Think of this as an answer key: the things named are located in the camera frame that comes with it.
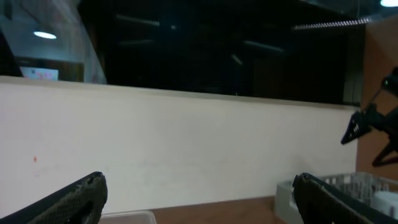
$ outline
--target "brown wall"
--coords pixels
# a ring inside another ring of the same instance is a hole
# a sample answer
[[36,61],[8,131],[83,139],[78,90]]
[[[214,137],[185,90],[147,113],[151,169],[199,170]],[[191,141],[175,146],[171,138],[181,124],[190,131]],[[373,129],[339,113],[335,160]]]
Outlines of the brown wall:
[[[398,17],[367,27],[364,53],[364,86],[361,107],[365,107],[380,88],[382,79],[398,66]],[[382,114],[398,105],[393,95],[382,92],[375,100]],[[398,180],[398,164],[373,168],[372,161],[389,142],[385,133],[374,130],[358,142],[357,171]]]

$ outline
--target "brown table surface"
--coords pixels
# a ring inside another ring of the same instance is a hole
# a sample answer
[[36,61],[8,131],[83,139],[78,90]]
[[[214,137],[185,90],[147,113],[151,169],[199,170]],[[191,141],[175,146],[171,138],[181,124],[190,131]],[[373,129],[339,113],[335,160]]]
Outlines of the brown table surface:
[[152,210],[158,224],[284,224],[274,215],[274,197]]

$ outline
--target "fluorescent light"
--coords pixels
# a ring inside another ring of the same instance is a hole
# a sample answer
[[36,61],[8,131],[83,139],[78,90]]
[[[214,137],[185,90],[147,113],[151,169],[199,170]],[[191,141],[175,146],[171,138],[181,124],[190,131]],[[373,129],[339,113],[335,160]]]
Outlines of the fluorescent light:
[[381,0],[380,4],[384,7],[397,7],[398,0]]
[[37,37],[42,37],[42,38],[46,38],[46,39],[56,39],[57,36],[53,35],[53,34],[49,34],[46,32],[40,32],[40,31],[35,31],[33,32]]

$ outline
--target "round light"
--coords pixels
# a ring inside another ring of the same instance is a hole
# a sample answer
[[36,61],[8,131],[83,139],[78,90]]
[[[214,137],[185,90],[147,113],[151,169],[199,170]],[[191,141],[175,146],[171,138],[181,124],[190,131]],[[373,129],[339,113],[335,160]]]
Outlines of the round light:
[[42,37],[42,38],[46,38],[46,39],[56,39],[57,36],[53,35],[53,34],[49,34],[46,32],[40,32],[40,31],[35,31],[33,32],[37,37]]
[[381,0],[380,4],[384,7],[397,7],[398,0]]

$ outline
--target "white partition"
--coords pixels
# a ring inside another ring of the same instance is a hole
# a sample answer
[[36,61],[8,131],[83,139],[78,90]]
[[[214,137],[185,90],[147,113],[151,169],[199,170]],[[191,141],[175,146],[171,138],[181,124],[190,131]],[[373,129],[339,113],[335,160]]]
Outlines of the white partition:
[[300,172],[355,170],[344,106],[11,77],[0,104],[0,217],[93,171],[111,213],[274,195]]

